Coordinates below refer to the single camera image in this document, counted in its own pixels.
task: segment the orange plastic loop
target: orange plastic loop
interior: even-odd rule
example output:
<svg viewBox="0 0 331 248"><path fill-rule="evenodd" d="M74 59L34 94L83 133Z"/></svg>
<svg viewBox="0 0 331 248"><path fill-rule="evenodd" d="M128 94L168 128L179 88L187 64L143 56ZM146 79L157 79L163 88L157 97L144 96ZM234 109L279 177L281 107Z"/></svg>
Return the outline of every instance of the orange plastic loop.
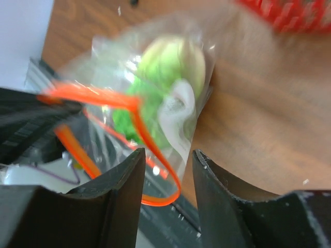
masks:
<svg viewBox="0 0 331 248"><path fill-rule="evenodd" d="M119 94L109 89L85 87L83 85L73 83L58 84L56 88L49 91L48 94L51 96L51 98L49 99L50 102L54 102L54 98L62 98L72 101L79 101L91 105L109 105L111 107L128 110L131 113L131 121L135 126L137 133L139 134L147 148L154 153L158 160L168 170L169 174L172 176L177 186L177 191L167 198L143 195L141 203L154 207L163 207L173 203L175 200L178 199L181 192L180 180L175 170L171 167L169 162L166 160L162 152L159 150L159 148L153 141L144 121L139 115L139 107L141 103L140 98ZM91 115L87 112L85 112L85 114L87 114L87 117L91 117ZM102 127L113 135L112 131L110 131L111 129L107 129L106 125L102 125ZM66 125L62 125L61 127L57 128L55 130L55 133L60 139L60 141L64 144L64 146L77 160L77 162L80 163L80 165L86 170L86 172L91 178L95 178L101 175L101 171L99 170L99 168L88 157L86 152L80 146L79 142L76 140L76 138Z"/></svg>

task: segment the white wall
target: white wall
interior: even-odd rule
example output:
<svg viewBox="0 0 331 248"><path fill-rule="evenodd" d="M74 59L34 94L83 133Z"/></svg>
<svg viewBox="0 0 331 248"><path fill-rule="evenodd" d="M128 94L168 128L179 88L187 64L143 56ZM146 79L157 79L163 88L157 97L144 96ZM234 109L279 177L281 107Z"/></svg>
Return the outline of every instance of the white wall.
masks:
<svg viewBox="0 0 331 248"><path fill-rule="evenodd" d="M0 0L0 87L23 89L30 57L40 58L53 0Z"/></svg>

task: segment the red basket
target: red basket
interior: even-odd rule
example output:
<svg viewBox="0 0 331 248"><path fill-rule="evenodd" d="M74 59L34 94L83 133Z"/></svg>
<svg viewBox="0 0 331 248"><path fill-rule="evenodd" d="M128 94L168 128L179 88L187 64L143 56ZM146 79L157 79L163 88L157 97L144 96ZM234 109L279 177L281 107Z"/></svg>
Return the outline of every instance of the red basket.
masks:
<svg viewBox="0 0 331 248"><path fill-rule="evenodd" d="M269 22L279 32L331 33L331 8L326 0L238 1Z"/></svg>

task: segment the transparent plastic packaging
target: transparent plastic packaging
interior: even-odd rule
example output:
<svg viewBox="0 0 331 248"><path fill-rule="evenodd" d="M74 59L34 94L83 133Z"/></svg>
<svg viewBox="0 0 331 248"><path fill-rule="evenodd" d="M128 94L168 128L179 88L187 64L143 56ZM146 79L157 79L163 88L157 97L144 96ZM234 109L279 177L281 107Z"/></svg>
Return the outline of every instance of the transparent plastic packaging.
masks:
<svg viewBox="0 0 331 248"><path fill-rule="evenodd" d="M163 206L179 196L197 118L211 92L215 46L197 22L177 13L113 40L96 37L90 54L60 72L65 81L50 94L87 103L88 128L69 127L90 151L89 162L81 165L97 167L86 170L92 178L144 147L146 177L163 195L143 203ZM67 131L58 136L68 148ZM174 195L166 204L153 204L155 197Z"/></svg>

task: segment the brown tabletop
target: brown tabletop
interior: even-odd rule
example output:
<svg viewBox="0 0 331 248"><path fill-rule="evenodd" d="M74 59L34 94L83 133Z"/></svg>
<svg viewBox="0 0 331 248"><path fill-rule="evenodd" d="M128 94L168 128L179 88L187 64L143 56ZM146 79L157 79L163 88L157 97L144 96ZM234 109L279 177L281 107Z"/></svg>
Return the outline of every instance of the brown tabletop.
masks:
<svg viewBox="0 0 331 248"><path fill-rule="evenodd" d="M95 35L188 4L216 0L55 0L43 59L58 69L91 48ZM192 148L265 190L331 188L331 39L277 35L242 7L223 3L214 92L202 112ZM195 205L191 159L183 194Z"/></svg>

